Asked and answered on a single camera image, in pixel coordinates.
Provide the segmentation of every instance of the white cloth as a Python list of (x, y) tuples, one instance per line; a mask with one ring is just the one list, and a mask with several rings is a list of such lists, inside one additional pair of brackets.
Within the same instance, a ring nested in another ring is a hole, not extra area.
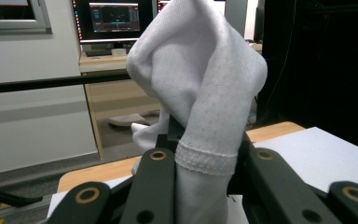
[(127, 69), (161, 102), (159, 123), (134, 133), (138, 146), (155, 146), (169, 114), (186, 127), (175, 154), (176, 223), (226, 223), (227, 184), (266, 80), (264, 59), (212, 0), (172, 0), (131, 49)]

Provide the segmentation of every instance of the computer monitor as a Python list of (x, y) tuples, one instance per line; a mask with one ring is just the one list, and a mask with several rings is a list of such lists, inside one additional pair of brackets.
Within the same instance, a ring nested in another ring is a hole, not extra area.
[(153, 20), (150, 0), (72, 0), (80, 45), (136, 41)]

